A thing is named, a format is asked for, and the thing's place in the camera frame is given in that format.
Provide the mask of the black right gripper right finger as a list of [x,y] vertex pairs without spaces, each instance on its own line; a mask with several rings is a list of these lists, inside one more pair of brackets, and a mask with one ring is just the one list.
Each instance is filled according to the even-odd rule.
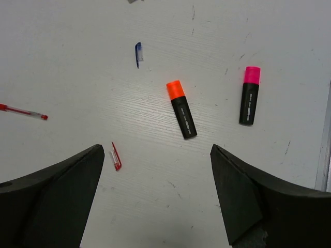
[[266,173],[218,145],[210,152],[232,247],[330,247],[330,193]]

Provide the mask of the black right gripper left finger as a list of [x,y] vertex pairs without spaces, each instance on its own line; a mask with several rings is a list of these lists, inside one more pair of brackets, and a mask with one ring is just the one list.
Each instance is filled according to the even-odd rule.
[[97,144],[1,183],[1,247],[79,247],[103,162]]

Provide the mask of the red pen cap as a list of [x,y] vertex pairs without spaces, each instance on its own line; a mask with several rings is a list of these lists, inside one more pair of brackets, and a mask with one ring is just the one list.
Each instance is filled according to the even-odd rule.
[[109,153],[111,155],[114,168],[118,172],[122,167],[122,162],[121,162],[121,159],[119,157],[118,151],[115,147],[115,144],[113,142],[111,142],[111,144],[112,144],[112,150]]

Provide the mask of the red gel pen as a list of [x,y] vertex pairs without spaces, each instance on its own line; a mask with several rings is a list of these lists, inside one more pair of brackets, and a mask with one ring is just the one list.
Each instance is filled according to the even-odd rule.
[[4,112],[13,112],[13,113],[17,113],[17,114],[31,116],[34,118],[39,118],[42,120],[48,120],[48,116],[45,114],[41,114],[41,113],[37,113],[37,112],[33,112],[33,111],[22,110],[19,108],[16,109],[14,107],[10,107],[5,104],[0,104],[0,106],[1,106],[1,111],[4,111]]

